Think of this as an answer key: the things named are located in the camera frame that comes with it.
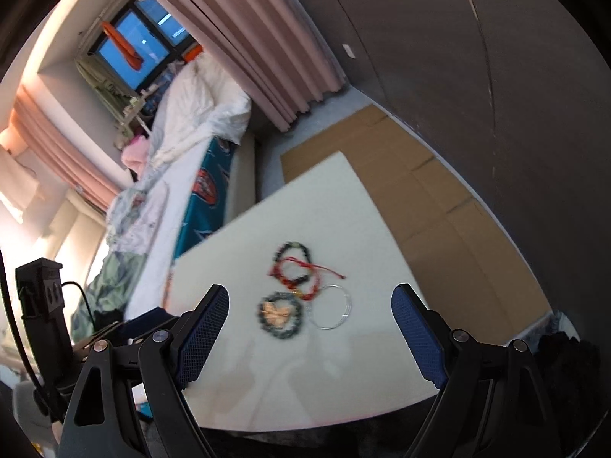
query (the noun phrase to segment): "black window frame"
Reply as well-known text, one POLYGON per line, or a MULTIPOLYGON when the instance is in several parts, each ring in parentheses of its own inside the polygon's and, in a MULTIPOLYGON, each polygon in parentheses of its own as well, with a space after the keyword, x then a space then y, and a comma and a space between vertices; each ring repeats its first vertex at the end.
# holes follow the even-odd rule
MULTIPOLYGON (((150 73, 147 75, 140 84, 133 88, 135 92, 139 92, 140 90, 145 90, 148 88, 154 81, 157 79, 161 73, 166 69, 168 64, 172 63, 175 60, 182 60, 184 53, 195 43, 195 39, 193 36, 189 34, 185 39, 183 39, 177 45, 172 44, 172 42, 164 35, 164 33, 157 27, 157 23, 153 22, 151 18, 144 13, 140 7, 136 4, 137 0, 129 0, 121 10, 117 12, 117 14, 110 20, 110 23, 113 26, 117 26, 118 22, 124 18, 129 12, 133 12, 136 16, 142 21, 142 23, 147 27, 147 29, 151 32, 152 35, 168 50, 168 55, 164 58, 150 73)), ((90 55, 94 53, 98 53, 102 45, 106 42, 108 36, 105 35, 104 32, 100 32, 100 36, 95 40, 94 45, 89 49, 88 53, 90 55)), ((100 57, 111 67, 112 65, 100 54, 100 57)))

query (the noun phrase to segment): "red cord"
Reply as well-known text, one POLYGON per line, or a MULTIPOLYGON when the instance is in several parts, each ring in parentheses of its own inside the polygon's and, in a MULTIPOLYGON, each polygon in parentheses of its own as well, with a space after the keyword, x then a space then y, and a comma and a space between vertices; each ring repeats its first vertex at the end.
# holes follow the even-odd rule
POLYGON ((335 270, 328 269, 327 267, 323 267, 322 265, 304 262, 303 260, 299 260, 298 258, 295 258, 294 256, 285 256, 282 259, 280 259, 279 261, 277 261, 274 264, 274 266, 271 268, 269 275, 271 275, 272 277, 276 277, 277 280, 279 280, 283 284, 283 286, 287 287, 288 289, 291 289, 299 298, 303 299, 303 301, 310 301, 315 298, 315 296, 318 294, 318 291, 320 289, 320 281, 321 281, 320 270, 326 270, 327 272, 334 273, 340 279, 346 278, 345 275, 342 275, 341 273, 337 273, 335 272, 335 270), (312 272, 312 274, 314 275, 315 282, 314 282, 314 285, 312 286, 311 292, 309 292, 308 294, 303 294, 299 289, 297 289, 293 281, 286 278, 282 274, 282 271, 280 270, 280 266, 284 262, 295 263, 299 265, 300 267, 302 267, 303 269, 309 269, 312 272))

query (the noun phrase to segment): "black beaded bracelet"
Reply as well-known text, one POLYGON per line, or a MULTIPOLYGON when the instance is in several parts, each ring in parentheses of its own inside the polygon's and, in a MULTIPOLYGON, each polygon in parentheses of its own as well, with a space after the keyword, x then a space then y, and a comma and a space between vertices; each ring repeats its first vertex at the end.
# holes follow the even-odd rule
MULTIPOLYGON (((282 259, 283 255, 291 249, 299 249, 303 252, 304 254, 304 258, 306 259, 306 262, 308 262, 309 264, 312 264, 312 257, 310 256, 310 250, 308 250, 308 248, 306 248, 303 244, 297 242, 297 241, 288 241, 286 243, 284 243, 280 249, 277 251, 276 255, 274 256, 274 263, 278 263, 280 261, 280 259, 282 259)), ((282 278, 280 276, 280 273, 274 274, 274 277, 276 277, 278 280, 282 281, 282 278)), ((301 284, 304 284, 306 282, 308 282, 310 280, 310 273, 306 273, 304 275, 300 275, 299 277, 296 277, 295 279, 289 279, 286 278, 289 282, 290 282, 290 286, 291 287, 297 287, 300 286, 301 284)))
POLYGON ((303 306, 301 305, 301 301, 298 301, 297 298, 295 298, 295 296, 290 292, 274 292, 270 296, 263 298, 261 303, 259 303, 259 311, 257 315, 259 316, 259 322, 261 323, 263 330, 267 330, 267 332, 269 332, 275 338, 288 339, 292 338, 301 329, 301 324, 303 322, 303 306), (276 302, 281 300, 287 301, 293 307, 293 312, 291 313, 293 324, 288 329, 281 329, 279 327, 272 326, 265 318, 263 305, 265 303, 276 304, 276 302))

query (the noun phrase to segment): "cardboard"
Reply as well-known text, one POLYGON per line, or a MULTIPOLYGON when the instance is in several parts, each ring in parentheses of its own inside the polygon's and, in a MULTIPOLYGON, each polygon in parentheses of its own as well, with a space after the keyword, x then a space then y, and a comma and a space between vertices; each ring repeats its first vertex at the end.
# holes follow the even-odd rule
POLYGON ((432 309, 453 329, 502 344, 549 312, 496 222, 426 146, 371 105, 281 157, 288 182, 344 153, 432 309))

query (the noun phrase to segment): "bed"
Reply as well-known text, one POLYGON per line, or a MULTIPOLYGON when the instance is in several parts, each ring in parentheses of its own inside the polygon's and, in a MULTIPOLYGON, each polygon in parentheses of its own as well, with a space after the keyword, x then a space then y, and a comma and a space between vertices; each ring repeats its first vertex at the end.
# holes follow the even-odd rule
POLYGON ((144 177, 107 215, 109 253, 71 322, 74 341, 163 306, 173 260, 255 203, 251 102, 207 53, 184 67, 154 121, 144 177))

